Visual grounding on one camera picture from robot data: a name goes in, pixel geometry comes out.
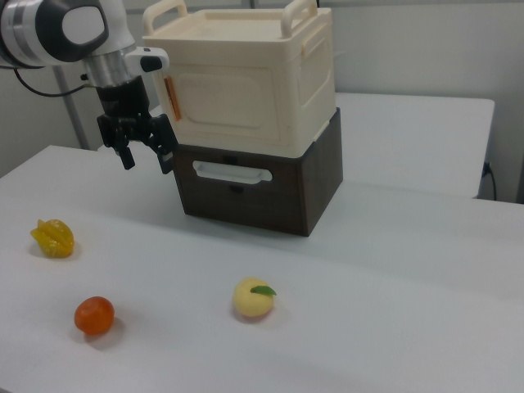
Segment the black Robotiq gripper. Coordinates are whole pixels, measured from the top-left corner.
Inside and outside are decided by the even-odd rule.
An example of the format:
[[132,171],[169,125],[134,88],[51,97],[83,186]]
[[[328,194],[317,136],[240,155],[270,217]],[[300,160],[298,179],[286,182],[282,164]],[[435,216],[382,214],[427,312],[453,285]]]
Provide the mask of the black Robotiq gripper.
[[142,77],[118,86],[96,88],[103,114],[97,124],[105,147],[112,148],[125,169],[135,166],[121,119],[138,119],[138,140],[156,153],[163,174],[173,170],[174,131],[166,114],[151,116]]

